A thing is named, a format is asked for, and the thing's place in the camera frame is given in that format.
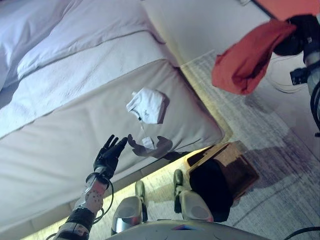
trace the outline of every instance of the cable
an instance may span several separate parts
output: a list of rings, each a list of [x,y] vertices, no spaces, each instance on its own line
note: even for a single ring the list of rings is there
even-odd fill
[[[302,229],[300,229],[298,231],[295,231],[294,233],[290,234],[284,240],[288,240],[288,239],[291,239],[292,237],[294,237],[296,235],[307,233],[307,232],[312,232],[312,231],[320,231],[320,226],[302,228]]]
[[[114,185],[112,184],[112,182],[109,179],[107,179],[107,178],[105,178],[105,179],[111,185],[111,202],[110,202],[110,205],[106,211],[104,211],[103,208],[101,209],[102,214],[94,220],[93,224],[96,224],[97,222],[99,222],[104,217],[104,215],[106,215],[106,213],[110,210],[112,203],[114,202]]]
[[[312,116],[315,121],[315,124],[320,130],[320,120],[318,117],[319,98],[320,98],[320,82],[318,82],[317,85],[315,85],[311,94],[311,99],[310,99],[310,108],[311,108]]]
[[[57,235],[57,233],[53,233],[50,236],[48,236],[45,240],[49,240],[50,238],[54,237],[55,235]]]

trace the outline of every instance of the floor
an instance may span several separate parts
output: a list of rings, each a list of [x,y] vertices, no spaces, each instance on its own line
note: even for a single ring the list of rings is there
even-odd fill
[[[180,65],[211,50],[223,53],[269,20],[253,2],[242,6],[239,0],[144,0],[143,5]],[[320,139],[314,137],[318,129],[307,86],[288,94],[269,84],[259,86],[256,92],[320,159]]]

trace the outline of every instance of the brown tray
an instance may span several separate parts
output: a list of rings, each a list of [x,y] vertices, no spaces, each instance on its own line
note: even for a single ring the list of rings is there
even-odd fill
[[[209,159],[220,165],[233,200],[239,199],[259,179],[258,173],[238,150],[235,142],[214,145],[189,157],[186,160],[190,167],[187,175]]]

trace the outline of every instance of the white towel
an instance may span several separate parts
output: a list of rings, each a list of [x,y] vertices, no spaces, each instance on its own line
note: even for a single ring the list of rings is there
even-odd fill
[[[133,113],[146,124],[159,124],[165,110],[165,97],[157,90],[142,88],[126,105],[128,112]]]

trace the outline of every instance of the white pillow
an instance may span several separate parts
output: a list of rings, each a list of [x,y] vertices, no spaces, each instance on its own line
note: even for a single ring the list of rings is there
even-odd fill
[[[165,43],[139,0],[83,0],[49,36],[25,54],[17,67],[18,78],[79,51],[139,31],[149,31],[158,42]]]
[[[22,57],[82,0],[6,0],[0,4],[0,91],[16,82]]]

